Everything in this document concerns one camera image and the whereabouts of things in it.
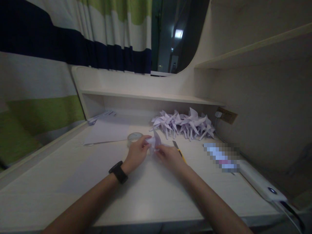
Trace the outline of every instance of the green stripe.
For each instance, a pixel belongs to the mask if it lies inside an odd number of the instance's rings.
[[[118,19],[124,22],[128,18],[127,12],[131,13],[131,22],[141,25],[144,19],[152,17],[152,0],[77,0],[87,6],[97,9],[104,17],[116,11]]]
[[[41,146],[9,111],[0,113],[0,137],[0,156],[7,165]]]
[[[10,101],[7,106],[33,136],[85,119],[77,95]]]

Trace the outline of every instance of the shelf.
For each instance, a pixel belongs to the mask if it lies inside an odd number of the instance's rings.
[[[81,90],[83,94],[95,94],[104,96],[114,96],[114,97],[125,97],[125,98],[140,98],[149,100],[162,100],[162,101],[173,101],[173,102],[184,102],[184,103],[196,103],[205,105],[216,105],[224,106],[224,103],[215,101],[209,98],[199,98],[184,95],[174,95],[174,94],[160,94],[160,93],[149,93],[149,92],[135,92],[127,90],[113,90],[113,89],[85,89]]]
[[[245,46],[196,68],[233,69],[312,56],[312,23]]]

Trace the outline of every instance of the navy stripe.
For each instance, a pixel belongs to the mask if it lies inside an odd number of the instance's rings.
[[[0,51],[94,68],[150,73],[151,50],[104,45],[52,24],[47,12],[25,0],[0,1]]]

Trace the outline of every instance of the yellow utility knife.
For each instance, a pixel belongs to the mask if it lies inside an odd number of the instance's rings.
[[[172,141],[172,142],[173,142],[173,144],[175,145],[175,147],[178,149],[178,151],[179,151],[181,157],[183,158],[184,162],[186,163],[185,158],[183,157],[183,154],[182,154],[181,150],[179,149],[178,145],[176,144],[175,141]]]

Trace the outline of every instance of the watch strap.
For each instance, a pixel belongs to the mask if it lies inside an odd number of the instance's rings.
[[[114,173],[114,175],[117,177],[118,181],[121,184],[124,184],[127,179],[128,176],[124,173],[124,171],[121,169],[121,165],[122,165],[122,161],[118,162],[116,165],[114,165],[110,170],[109,173]]]

